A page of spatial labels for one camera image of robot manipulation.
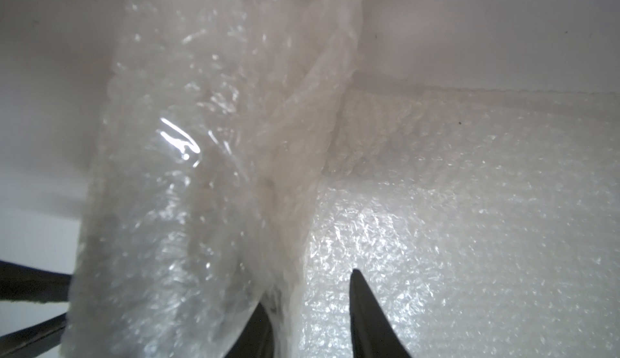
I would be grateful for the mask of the bubble clear cylinder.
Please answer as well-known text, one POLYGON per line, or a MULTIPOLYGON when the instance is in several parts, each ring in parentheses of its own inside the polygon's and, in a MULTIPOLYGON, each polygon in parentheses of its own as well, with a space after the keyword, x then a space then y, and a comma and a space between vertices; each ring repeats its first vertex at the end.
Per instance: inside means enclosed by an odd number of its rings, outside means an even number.
POLYGON ((255 306, 295 356, 363 0, 126 0, 64 357, 222 357, 255 306))

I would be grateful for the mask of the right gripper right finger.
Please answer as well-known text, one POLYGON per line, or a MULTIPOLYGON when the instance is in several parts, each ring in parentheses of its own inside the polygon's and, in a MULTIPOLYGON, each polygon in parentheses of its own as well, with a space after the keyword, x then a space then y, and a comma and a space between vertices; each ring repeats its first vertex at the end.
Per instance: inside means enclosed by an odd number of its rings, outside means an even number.
POLYGON ((411 358, 381 309, 362 272, 350 275, 350 332, 355 358, 411 358))

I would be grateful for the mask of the clear bubble wrap sheet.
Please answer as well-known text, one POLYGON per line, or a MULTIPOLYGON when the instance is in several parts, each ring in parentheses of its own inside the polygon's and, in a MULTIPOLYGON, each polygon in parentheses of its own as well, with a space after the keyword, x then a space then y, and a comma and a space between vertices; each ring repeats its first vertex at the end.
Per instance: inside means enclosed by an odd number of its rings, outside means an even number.
POLYGON ((619 354, 619 98, 351 91, 300 356, 351 356, 360 269, 416 357, 619 354))

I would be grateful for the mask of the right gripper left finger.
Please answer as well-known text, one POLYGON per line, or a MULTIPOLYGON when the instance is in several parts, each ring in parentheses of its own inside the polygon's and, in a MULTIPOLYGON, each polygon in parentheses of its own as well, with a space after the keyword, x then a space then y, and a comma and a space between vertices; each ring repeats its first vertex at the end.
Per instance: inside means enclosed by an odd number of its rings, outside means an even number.
POLYGON ((274 358, 274 330, 265 307, 258 303, 225 358, 274 358))

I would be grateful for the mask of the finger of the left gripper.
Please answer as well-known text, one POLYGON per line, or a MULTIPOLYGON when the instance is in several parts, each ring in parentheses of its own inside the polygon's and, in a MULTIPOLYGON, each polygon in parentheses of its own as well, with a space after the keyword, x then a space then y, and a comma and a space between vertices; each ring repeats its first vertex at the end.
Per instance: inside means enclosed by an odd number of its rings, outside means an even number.
MULTIPOLYGON (((69 301, 69 274, 34 269, 25 265, 1 262, 1 300, 39 304, 69 301)), ((61 343, 66 329, 65 314, 1 337, 4 358, 36 358, 61 343)))

